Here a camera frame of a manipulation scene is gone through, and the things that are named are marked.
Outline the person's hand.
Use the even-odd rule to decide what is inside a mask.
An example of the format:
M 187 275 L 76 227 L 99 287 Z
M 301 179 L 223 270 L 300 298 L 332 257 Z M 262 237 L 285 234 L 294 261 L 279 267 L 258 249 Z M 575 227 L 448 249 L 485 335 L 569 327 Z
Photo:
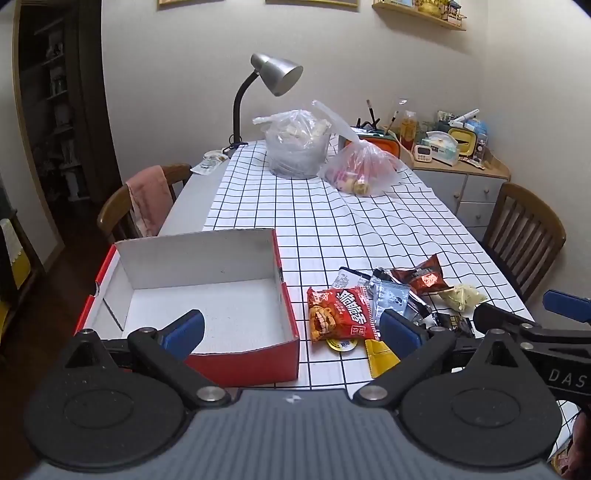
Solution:
M 568 479 L 590 478 L 590 420 L 585 413 L 580 413 L 574 424 L 565 477 Z

